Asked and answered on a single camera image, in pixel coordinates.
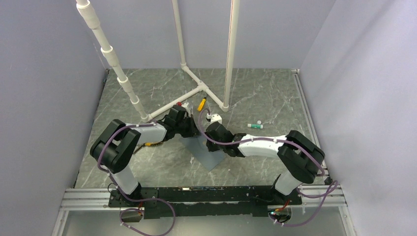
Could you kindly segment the grey-blue envelope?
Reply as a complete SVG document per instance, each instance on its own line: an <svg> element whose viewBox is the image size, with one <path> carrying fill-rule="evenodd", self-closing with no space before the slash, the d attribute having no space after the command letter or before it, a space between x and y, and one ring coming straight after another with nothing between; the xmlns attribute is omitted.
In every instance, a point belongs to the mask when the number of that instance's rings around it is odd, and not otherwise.
<svg viewBox="0 0 417 236"><path fill-rule="evenodd" d="M191 152L192 157L198 160L208 171L213 170L225 159L225 153L218 150L210 152L206 147L207 139L204 136L180 138L179 141Z"/></svg>

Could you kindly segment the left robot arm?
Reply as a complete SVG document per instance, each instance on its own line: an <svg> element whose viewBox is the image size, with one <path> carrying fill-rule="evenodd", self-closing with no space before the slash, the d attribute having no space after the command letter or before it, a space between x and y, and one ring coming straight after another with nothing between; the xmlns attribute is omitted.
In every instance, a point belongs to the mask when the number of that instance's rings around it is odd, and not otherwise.
<svg viewBox="0 0 417 236"><path fill-rule="evenodd" d="M143 124L112 120L90 148L90 155L100 170L106 172L130 207L142 198L141 184L135 179L129 162L138 144L160 143L175 135L193 138L200 134L193 115L183 106L174 105L162 119Z"/></svg>

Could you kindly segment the green white glue stick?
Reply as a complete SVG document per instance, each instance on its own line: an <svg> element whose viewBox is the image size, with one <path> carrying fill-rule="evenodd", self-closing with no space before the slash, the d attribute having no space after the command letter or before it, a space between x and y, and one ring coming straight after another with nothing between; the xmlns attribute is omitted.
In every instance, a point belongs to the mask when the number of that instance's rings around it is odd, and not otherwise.
<svg viewBox="0 0 417 236"><path fill-rule="evenodd" d="M253 129L263 129L264 126L262 124L247 124L247 127L253 128Z"/></svg>

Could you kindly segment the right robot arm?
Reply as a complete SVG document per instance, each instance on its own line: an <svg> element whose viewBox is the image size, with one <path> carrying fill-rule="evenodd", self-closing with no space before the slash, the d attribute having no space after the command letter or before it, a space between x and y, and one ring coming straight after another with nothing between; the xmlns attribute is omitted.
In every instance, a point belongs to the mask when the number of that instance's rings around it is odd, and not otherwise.
<svg viewBox="0 0 417 236"><path fill-rule="evenodd" d="M325 153L299 131L287 135L258 137L246 133L233 134L219 122L205 131L209 151L221 150L231 157L263 156L279 158L286 167L274 181L271 198L283 204L301 184L311 184L316 176L323 175Z"/></svg>

